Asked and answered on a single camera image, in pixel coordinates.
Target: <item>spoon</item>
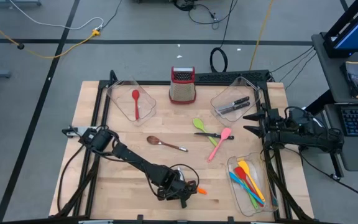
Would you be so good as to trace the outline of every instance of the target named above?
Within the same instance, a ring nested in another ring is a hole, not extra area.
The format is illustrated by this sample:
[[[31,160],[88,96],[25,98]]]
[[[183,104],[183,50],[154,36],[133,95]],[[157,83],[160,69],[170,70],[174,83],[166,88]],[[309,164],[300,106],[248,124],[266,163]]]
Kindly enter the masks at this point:
[[[198,118],[195,118],[193,119],[193,124],[194,126],[197,128],[197,129],[200,129],[202,130],[204,133],[206,133],[205,129],[204,129],[204,124],[203,124],[203,121],[198,119]],[[208,137],[209,140],[212,142],[212,144],[214,146],[217,146],[218,144],[216,143],[215,139],[213,139],[212,137]]]
[[[211,162],[212,159],[214,158],[216,151],[218,151],[219,146],[221,146],[222,142],[224,140],[226,140],[231,134],[231,129],[230,128],[224,128],[222,133],[221,133],[221,140],[219,141],[218,145],[215,147],[214,151],[212,151],[212,153],[209,155],[207,162]]]
[[[184,147],[178,147],[178,146],[174,146],[174,145],[171,145],[171,144],[168,144],[168,143],[165,143],[161,140],[159,140],[157,137],[155,136],[149,136],[147,137],[147,142],[149,142],[150,144],[153,144],[153,145],[164,145],[164,146],[168,146],[168,147],[172,147],[174,149],[178,149],[178,150],[181,150],[183,152],[188,152],[187,149],[185,149]]]
[[[258,193],[258,196],[260,197],[260,199],[262,201],[265,201],[264,196],[262,195],[261,191],[259,190],[258,186],[256,185],[255,181],[253,180],[253,178],[251,177],[251,174],[249,173],[249,166],[246,163],[246,161],[239,161],[238,162],[239,166],[241,166],[241,168],[244,170],[244,172],[247,174],[248,178],[251,180],[252,185],[254,186],[254,189],[256,190],[256,192]]]
[[[135,100],[135,119],[139,119],[139,110],[137,108],[137,99],[139,99],[140,93],[138,90],[132,91],[132,98]]]

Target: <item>utensil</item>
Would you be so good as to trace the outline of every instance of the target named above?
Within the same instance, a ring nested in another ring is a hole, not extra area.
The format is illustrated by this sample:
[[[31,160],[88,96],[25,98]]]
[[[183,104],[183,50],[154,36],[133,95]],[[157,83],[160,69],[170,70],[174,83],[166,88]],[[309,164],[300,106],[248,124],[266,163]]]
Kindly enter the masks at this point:
[[[216,133],[194,133],[196,135],[200,135],[200,136],[209,136],[209,137],[213,137],[213,138],[221,138],[221,135],[220,134],[216,134]],[[234,139],[234,136],[229,136],[227,137],[227,139],[229,140],[233,140]]]
[[[215,147],[214,151],[212,151],[212,153],[209,155],[207,162],[211,162],[212,159],[214,158],[216,152],[219,149],[219,146],[221,146],[222,142],[224,140],[226,140],[229,135],[231,134],[231,129],[230,128],[224,128],[221,134],[221,140],[219,141],[218,145]]]
[[[243,184],[241,182],[240,179],[238,179],[238,177],[236,177],[235,174],[233,174],[232,172],[229,172],[230,178],[232,180],[234,180],[235,182],[237,182],[238,184],[240,184],[241,187],[243,187],[246,191],[248,191],[248,193],[250,193],[255,199],[256,201],[258,201],[259,203],[261,203],[262,205],[264,205],[265,203],[258,197],[256,196],[256,194],[254,194],[245,184]]]
[[[250,105],[250,103],[248,101],[249,101],[249,96],[241,98],[240,100],[236,100],[228,105],[224,105],[224,106],[217,108],[216,112],[220,113],[220,114],[226,114],[226,113],[244,108],[244,107]]]
[[[237,164],[244,170],[244,172],[247,174],[248,178],[251,180],[251,183],[254,186],[254,189],[256,190],[260,199],[262,199],[262,201],[265,201],[265,197],[262,195],[262,193],[259,190],[258,186],[256,185],[255,181],[251,177],[251,174],[249,173],[249,166],[246,163],[246,161],[239,161]]]
[[[229,104],[227,104],[227,105],[224,105],[224,106],[220,106],[220,107],[218,107],[218,108],[216,108],[217,110],[225,110],[225,109],[228,109],[228,108],[230,108],[230,107],[232,107],[232,106],[234,106],[234,105],[238,105],[238,104],[241,104],[241,103],[243,103],[243,102],[245,102],[245,101],[249,101],[249,96],[246,96],[246,97],[244,97],[244,98],[241,98],[240,100],[236,100],[236,101],[234,101],[234,102],[232,102],[232,103],[229,103]]]
[[[139,119],[139,109],[137,108],[137,100],[140,97],[140,93],[138,90],[132,91],[132,98],[135,100],[135,119]]]
[[[161,140],[159,140],[157,137],[155,136],[149,136],[147,137],[147,142],[149,142],[150,144],[153,144],[153,145],[164,145],[164,146],[168,146],[168,147],[172,147],[174,149],[178,149],[178,150],[181,150],[183,152],[188,152],[187,149],[185,149],[184,147],[179,147],[179,146],[174,146],[174,145],[171,145],[171,144],[168,144],[168,143],[165,143]]]
[[[198,119],[198,118],[195,118],[193,119],[193,124],[196,128],[202,130],[204,133],[206,133],[205,129],[204,129],[204,124],[203,124],[203,121]],[[214,146],[217,146],[218,144],[216,143],[215,139],[213,139],[212,137],[208,137],[209,140],[211,141],[211,143],[214,145]]]
[[[254,188],[252,187],[252,185],[248,182],[247,180],[247,174],[244,172],[244,170],[241,167],[236,167],[234,169],[234,173],[236,173],[236,175],[238,176],[238,178],[240,178],[243,182],[245,182],[244,184],[246,184],[248,186],[248,188],[254,193],[257,194],[256,191],[254,190]],[[251,202],[254,205],[254,202],[256,203],[255,199],[251,196],[250,193],[248,193],[249,196],[251,197]]]
[[[197,191],[198,191],[198,193],[203,194],[203,195],[207,194],[206,190],[204,190],[204,189],[202,189],[200,187],[197,187]]]

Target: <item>computer monitor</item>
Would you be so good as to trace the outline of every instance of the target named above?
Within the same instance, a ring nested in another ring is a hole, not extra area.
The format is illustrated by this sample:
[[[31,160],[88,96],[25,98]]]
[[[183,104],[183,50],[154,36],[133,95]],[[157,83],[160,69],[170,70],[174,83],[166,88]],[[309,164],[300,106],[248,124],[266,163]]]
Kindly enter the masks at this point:
[[[324,39],[330,57],[349,57],[358,52],[358,0],[324,35]]]

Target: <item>black desk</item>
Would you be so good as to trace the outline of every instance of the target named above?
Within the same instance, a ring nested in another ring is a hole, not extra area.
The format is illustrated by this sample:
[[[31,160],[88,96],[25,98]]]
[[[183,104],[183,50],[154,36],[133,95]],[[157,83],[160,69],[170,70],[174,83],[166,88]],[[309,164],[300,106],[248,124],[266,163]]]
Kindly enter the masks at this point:
[[[331,128],[342,129],[341,120],[338,113],[338,105],[326,105],[324,113],[327,115],[328,125]],[[358,137],[344,137],[345,144],[341,152],[343,166],[348,171],[358,171]]]
[[[311,40],[327,79],[329,90],[310,104],[306,110],[312,114],[318,114],[323,110],[324,105],[327,104],[358,103],[358,99],[350,96],[345,76],[339,69],[347,60],[358,61],[358,53],[353,54],[349,58],[329,58],[323,46],[323,37],[320,34],[316,34],[311,36]]]
[[[358,53],[353,54],[349,58],[329,58],[323,46],[324,39],[321,34],[313,35],[311,39],[327,79],[329,90],[306,107],[306,110],[313,115],[324,110],[323,114],[326,115],[324,119],[327,120],[328,125],[331,128],[342,129],[339,111],[334,104],[358,104],[358,99],[350,96],[345,76],[339,67],[347,60],[358,61]],[[331,154],[331,159],[336,170],[336,175],[342,176],[338,156]],[[341,159],[346,170],[358,171],[358,137],[345,137]]]

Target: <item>black-handled knife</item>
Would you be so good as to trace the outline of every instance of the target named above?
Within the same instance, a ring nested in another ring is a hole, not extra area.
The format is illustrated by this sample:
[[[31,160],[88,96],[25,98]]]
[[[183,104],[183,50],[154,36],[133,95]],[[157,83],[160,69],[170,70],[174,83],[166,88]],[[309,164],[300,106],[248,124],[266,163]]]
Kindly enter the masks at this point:
[[[241,98],[240,100],[236,100],[233,103],[234,103],[234,105],[237,105],[237,104],[243,103],[245,101],[249,101],[249,96]]]
[[[230,113],[230,112],[232,112],[232,111],[235,111],[235,110],[244,108],[244,107],[249,106],[249,105],[250,105],[249,102],[241,103],[241,104],[239,104],[239,105],[234,105],[234,106],[232,106],[232,107],[230,107],[230,108],[226,108],[226,109],[224,109],[224,110],[219,110],[219,113],[220,113],[220,114]]]
[[[200,136],[208,136],[208,137],[212,137],[212,138],[222,138],[222,136],[220,134],[216,134],[216,133],[194,133]],[[227,139],[229,140],[233,140],[234,136],[229,136],[227,137]]]

